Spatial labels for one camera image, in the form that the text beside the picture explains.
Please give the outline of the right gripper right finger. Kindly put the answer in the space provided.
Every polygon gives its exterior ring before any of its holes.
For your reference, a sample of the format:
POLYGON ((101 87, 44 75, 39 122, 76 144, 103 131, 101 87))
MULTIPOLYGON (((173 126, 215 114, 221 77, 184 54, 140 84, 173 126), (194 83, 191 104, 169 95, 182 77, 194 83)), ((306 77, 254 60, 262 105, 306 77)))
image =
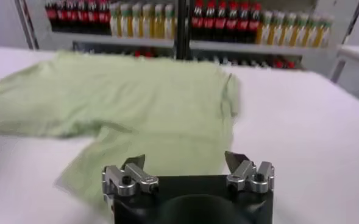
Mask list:
POLYGON ((262 161, 257 167, 246 155, 225 151, 230 174, 226 186, 233 192, 250 191, 265 194, 274 190, 275 168, 272 163, 262 161))

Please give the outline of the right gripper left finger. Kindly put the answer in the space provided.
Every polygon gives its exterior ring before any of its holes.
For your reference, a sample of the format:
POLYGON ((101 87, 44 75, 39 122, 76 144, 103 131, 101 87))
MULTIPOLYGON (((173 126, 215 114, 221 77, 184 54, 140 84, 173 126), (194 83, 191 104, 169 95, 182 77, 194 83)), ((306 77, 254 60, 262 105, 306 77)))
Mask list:
POLYGON ((159 179, 143 170, 145 159, 146 155, 139 155, 127 158, 120 168, 115 165, 105 166, 102 171, 103 194, 131 197, 137 189, 147 194, 156 194, 159 179))

